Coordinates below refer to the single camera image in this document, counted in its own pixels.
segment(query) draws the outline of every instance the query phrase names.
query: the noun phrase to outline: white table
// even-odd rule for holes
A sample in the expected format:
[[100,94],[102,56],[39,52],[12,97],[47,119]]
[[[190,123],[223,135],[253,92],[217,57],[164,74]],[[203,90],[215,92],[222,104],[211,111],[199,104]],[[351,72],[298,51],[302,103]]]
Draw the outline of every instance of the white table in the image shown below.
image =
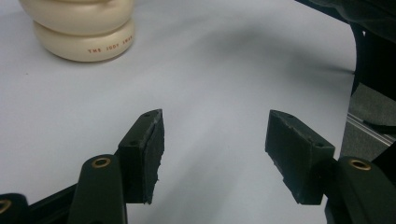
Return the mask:
[[297,204],[264,152],[270,109],[343,138],[355,66],[349,27],[292,0],[137,0],[133,46],[106,63],[44,50],[15,0],[0,6],[0,194],[37,202],[112,154],[163,109],[152,205],[129,223],[326,223]]

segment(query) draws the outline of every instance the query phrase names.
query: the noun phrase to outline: table surface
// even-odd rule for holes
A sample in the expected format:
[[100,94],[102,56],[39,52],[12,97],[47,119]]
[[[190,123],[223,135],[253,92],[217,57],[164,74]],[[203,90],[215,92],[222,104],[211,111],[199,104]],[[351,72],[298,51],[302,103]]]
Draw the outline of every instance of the table surface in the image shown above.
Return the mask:
[[270,109],[339,153],[355,66],[349,27],[292,0],[137,0],[132,47],[73,63],[36,40],[15,0],[0,7],[0,193],[37,202],[111,154],[162,108],[165,152],[152,205],[129,223],[326,223],[297,204],[264,152]]

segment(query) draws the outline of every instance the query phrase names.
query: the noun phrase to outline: cream-colored ceramic object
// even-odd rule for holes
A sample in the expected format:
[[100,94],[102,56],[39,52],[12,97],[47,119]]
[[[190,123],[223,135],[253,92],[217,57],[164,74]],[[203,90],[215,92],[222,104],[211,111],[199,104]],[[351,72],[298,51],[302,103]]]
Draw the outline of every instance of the cream-colored ceramic object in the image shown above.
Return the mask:
[[134,0],[20,0],[35,35],[50,52],[97,62],[127,50],[134,39]]

